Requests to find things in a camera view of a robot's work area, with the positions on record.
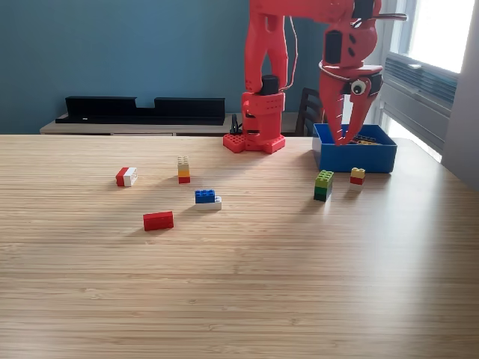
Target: robotic arm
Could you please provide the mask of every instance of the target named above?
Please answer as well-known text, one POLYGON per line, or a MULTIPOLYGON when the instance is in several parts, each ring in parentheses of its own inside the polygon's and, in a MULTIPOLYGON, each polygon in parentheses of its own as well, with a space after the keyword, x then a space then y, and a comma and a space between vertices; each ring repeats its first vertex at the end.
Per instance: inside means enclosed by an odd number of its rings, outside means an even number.
POLYGON ((235 146, 231 145, 232 135, 226 135, 224 145, 234 152, 263 150, 268 153, 284 146, 280 133, 284 90, 292 85, 296 69, 295 58, 288 85, 286 16, 331 24, 325 33, 320 63, 320 96, 335 143, 348 144, 361 130, 382 86, 382 67, 364 65, 364 59, 376 47, 376 21, 407 19, 403 14, 379 14, 380 8, 381 0, 250 0, 245 48, 247 92, 242 96, 243 134, 234 139, 235 146), (270 76, 261 73, 266 53, 271 61, 270 76), (341 122, 346 94, 351 95, 353 112, 349 129, 343 133, 341 122))

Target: yellow lego brick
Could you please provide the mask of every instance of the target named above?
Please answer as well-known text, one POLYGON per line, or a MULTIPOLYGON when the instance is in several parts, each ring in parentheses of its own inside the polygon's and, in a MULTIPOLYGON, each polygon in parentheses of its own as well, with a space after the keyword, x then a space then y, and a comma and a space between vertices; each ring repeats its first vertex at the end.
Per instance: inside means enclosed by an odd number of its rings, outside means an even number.
POLYGON ((189 170, 178 170, 178 177, 190 177, 189 170))
POLYGON ((361 180, 366 177, 366 171, 362 168, 354 167, 351 170, 351 177, 360 178, 361 180))
POLYGON ((178 170, 179 171, 189 171, 188 156, 178 156, 178 170))
POLYGON ((358 144, 375 144, 375 143, 369 142, 369 141, 358 141, 358 144))

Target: green and black lego stack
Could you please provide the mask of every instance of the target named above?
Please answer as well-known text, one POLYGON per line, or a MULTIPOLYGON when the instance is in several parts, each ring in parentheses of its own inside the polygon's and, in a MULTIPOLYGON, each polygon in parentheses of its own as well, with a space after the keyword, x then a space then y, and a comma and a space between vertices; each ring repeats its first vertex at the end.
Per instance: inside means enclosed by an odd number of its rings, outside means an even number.
POLYGON ((326 202, 332 192, 332 177, 334 172, 321 171, 314 186, 314 200, 326 202))

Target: blue box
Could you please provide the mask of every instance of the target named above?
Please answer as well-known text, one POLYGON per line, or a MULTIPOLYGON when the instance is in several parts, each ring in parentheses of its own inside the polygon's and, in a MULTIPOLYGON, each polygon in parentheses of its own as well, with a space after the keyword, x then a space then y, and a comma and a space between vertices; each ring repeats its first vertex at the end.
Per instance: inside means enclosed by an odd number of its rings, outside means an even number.
POLYGON ((215 191, 212 189, 201 189, 195 191, 196 203, 215 203, 215 191))
MULTIPOLYGON (((346 131, 349 125, 343 125, 346 131)), ((313 152, 317 167, 334 172, 351 172, 354 167, 366 172, 389 174, 394 169, 397 145, 378 125, 364 125, 360 135, 375 138, 378 144, 336 146, 329 126, 314 125, 313 152)))

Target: chair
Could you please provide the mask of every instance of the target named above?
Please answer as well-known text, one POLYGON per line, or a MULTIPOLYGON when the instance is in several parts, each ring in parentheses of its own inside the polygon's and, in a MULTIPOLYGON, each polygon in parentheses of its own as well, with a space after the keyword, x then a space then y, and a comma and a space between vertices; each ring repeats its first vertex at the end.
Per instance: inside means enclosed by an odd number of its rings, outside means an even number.
POLYGON ((304 137, 306 126, 307 137, 312 137, 315 123, 327 123, 320 94, 311 88, 303 88, 296 121, 296 136, 304 137))

